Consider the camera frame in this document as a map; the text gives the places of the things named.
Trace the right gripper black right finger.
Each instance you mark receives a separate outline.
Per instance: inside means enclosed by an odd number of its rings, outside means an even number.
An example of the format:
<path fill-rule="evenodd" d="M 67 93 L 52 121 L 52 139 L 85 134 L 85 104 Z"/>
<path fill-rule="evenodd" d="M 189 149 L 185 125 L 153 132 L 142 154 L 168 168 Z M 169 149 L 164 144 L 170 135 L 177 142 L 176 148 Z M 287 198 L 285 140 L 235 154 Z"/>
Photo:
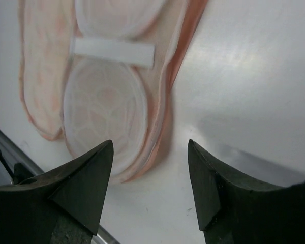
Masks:
<path fill-rule="evenodd" d="M 206 243 L 305 243 L 305 182 L 281 187 L 253 178 L 193 140 L 188 166 Z"/>

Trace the peach floral mesh laundry bag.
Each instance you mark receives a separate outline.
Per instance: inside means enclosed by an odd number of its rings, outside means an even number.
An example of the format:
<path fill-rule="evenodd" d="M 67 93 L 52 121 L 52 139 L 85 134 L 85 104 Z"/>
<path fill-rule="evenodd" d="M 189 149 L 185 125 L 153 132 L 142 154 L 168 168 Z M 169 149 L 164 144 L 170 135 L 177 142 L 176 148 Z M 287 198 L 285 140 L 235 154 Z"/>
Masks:
<path fill-rule="evenodd" d="M 206 1 L 19 1 L 20 99 L 77 158 L 114 144 L 110 183 L 155 163 L 169 94 Z"/>

